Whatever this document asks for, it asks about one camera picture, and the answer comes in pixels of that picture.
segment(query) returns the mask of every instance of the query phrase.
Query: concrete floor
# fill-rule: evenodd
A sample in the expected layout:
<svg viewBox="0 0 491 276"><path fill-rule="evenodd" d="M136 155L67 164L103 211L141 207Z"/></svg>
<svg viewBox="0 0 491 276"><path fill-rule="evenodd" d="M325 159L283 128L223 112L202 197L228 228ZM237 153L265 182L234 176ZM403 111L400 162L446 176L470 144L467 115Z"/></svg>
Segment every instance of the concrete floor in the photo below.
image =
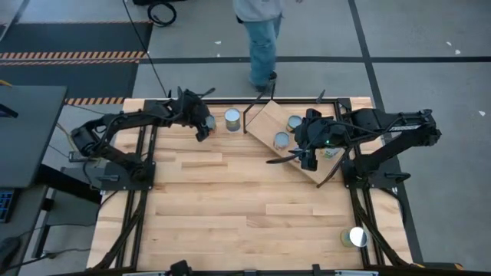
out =
<svg viewBox="0 0 491 276"><path fill-rule="evenodd" d="M10 0L18 6L19 0ZM372 57L470 57L491 55L491 2L487 0L356 0ZM133 7L135 20L146 17ZM236 24L230 0L189 0L175 4L179 16L170 28L154 28L154 58L214 58L248 55L246 33ZM14 8L0 9L0 19L13 18ZM114 0L31 0L21 22L127 20ZM280 56L360 57L361 51L345 0L287 0L280 34ZM158 64L167 88L178 85L196 92L216 87L214 97L253 96L244 63ZM375 74L388 112L433 109L443 136L436 146L400 155L420 247L425 261L459 262L466 269L491 271L491 198L487 172L491 159L491 64L375 64ZM278 96L371 96L361 63L280 63ZM134 97L162 97L150 65L141 64ZM90 107L116 112L120 106ZM60 123L67 129L98 117L65 107ZM69 147L56 131L51 141L64 153ZM67 160L49 149L44 162L59 168ZM93 228L60 227L47 249L88 248ZM66 244L66 237L75 244ZM84 269L88 253L68 253L31 264L21 275L54 274Z"/></svg>

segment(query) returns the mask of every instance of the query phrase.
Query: wooden board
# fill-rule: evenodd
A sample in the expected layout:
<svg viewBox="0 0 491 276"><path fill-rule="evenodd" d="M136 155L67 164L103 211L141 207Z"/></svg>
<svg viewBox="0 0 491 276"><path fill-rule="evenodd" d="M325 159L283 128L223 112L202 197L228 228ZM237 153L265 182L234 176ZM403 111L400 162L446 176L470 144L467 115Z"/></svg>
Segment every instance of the wooden board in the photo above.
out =
<svg viewBox="0 0 491 276"><path fill-rule="evenodd" d="M353 102L359 108L371 106L370 98ZM142 107L138 99L124 104L125 111ZM156 183L148 197L138 269L166 270L182 259L196 271L311 269L314 263L323 269L361 268L358 250L339 240L342 229L354 226L342 175L316 189L289 164L266 165L277 156L274 152L250 133L226 130L223 114L230 107L246 108L210 106L218 129L202 143L194 137L196 130L159 129ZM248 122L263 107L249 111ZM327 104L285 105L298 115L310 107L325 116L334 114ZM136 129L121 131L115 146L134 151L137 137ZM364 144L362 150L373 151L378 143ZM119 192L101 209L88 267L102 259L119 235L126 196ZM381 193L372 198L385 238L396 243L398 252L409 252L397 201Z"/></svg>
<svg viewBox="0 0 491 276"><path fill-rule="evenodd" d="M252 119L251 123L247 126L247 131L251 133L255 138L264 143L270 150L274 153L278 154L280 157L290 156L289 150L293 150L297 144L295 143L295 134L287 133L290 137L290 144L286 149L277 150L274 147L273 140L275 139L275 135L278 132L285 132L286 125L288 124L288 118L291 115L298 115L300 117L305 117L305 110L303 110L302 114L291 114L286 110L287 107L280 107L274 101L270 101L263 110L261 110L255 117ZM331 116L330 114L322 114L323 117ZM292 165L292 168L296 168L301 173L305 174L310 179L314 180L315 183L319 184L326 176L329 174L329 171L335 165L335 163L341 158L344 150L340 151L335 157L331 159L322 158L322 154L318 149L316 151L317 161L318 161L318 169L315 172L308 171L302 169L299 162L290 161L288 162Z"/></svg>

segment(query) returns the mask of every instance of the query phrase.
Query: floor mat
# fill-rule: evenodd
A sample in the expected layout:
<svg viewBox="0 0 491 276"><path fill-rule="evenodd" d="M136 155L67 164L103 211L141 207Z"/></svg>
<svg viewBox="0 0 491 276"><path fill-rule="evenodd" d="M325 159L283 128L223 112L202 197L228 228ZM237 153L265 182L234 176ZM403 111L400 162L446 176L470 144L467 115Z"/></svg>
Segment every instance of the floor mat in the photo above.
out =
<svg viewBox="0 0 491 276"><path fill-rule="evenodd" d="M148 22L137 22L135 27L148 47L152 25ZM105 55L108 53L112 55L117 52L118 54L114 55L117 57L120 52L138 51L142 51L141 44L133 26L127 22L16 24L10 27L0 42L1 58L33 58L36 53L46 53L43 58L61 58L61 55L55 57L55 54L64 52L104 53L104 56L76 58L107 58Z"/></svg>
<svg viewBox="0 0 491 276"><path fill-rule="evenodd" d="M68 86L70 104L120 104L131 97L137 70L134 60L2 62L0 79L13 85Z"/></svg>

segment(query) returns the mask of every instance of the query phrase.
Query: person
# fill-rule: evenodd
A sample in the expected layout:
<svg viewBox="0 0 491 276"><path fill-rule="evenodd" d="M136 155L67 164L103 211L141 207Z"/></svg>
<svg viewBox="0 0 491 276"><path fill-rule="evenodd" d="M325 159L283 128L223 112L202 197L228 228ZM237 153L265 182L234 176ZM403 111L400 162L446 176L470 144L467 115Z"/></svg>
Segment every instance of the person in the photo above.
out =
<svg viewBox="0 0 491 276"><path fill-rule="evenodd" d="M261 93L276 81L276 38L282 23L283 0L233 0L237 21L249 35L249 82Z"/></svg>

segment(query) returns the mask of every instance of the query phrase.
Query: blue jeans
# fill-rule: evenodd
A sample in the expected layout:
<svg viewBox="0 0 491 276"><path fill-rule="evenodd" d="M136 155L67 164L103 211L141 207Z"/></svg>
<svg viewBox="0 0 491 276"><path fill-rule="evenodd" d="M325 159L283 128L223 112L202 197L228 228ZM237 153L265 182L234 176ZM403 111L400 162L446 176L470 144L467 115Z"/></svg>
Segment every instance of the blue jeans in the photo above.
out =
<svg viewBox="0 0 491 276"><path fill-rule="evenodd" d="M251 55L251 75L249 81L255 86L265 86L269 75L276 69L276 38L282 16L272 20L244 22L249 33Z"/></svg>

